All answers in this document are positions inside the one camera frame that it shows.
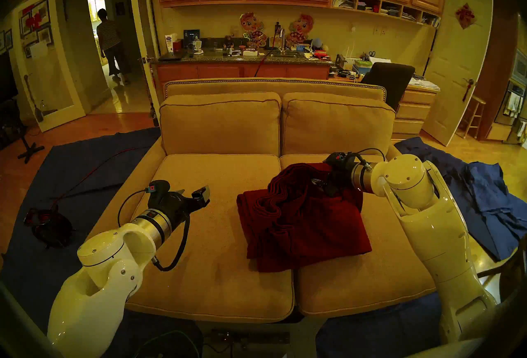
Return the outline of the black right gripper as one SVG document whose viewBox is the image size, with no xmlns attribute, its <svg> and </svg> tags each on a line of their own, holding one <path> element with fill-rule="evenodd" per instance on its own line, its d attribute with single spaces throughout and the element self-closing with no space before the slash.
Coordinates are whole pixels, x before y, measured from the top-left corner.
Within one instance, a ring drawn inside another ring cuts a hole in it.
<svg viewBox="0 0 527 358">
<path fill-rule="evenodd" d="M 359 162 L 354 161 L 343 164 L 324 161 L 323 164 L 329 167 L 326 181 L 312 178 L 311 182 L 318 189 L 323 189 L 327 196 L 336 197 L 337 193 L 342 192 L 344 189 L 359 190 L 359 182 L 355 178 Z"/>
</svg>

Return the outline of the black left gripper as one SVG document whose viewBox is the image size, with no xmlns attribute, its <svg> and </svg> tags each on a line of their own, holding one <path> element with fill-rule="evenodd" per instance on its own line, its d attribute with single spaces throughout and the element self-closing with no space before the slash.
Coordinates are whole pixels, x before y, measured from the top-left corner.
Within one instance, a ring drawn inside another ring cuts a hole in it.
<svg viewBox="0 0 527 358">
<path fill-rule="evenodd" d="M 175 230 L 182 220 L 182 213 L 187 209 L 188 197 L 184 196 L 185 189 L 177 191 L 159 190 L 157 192 L 157 212 L 167 221 L 170 230 Z M 191 210 L 205 208 L 210 202 L 210 188 L 206 185 L 191 194 Z"/>
</svg>

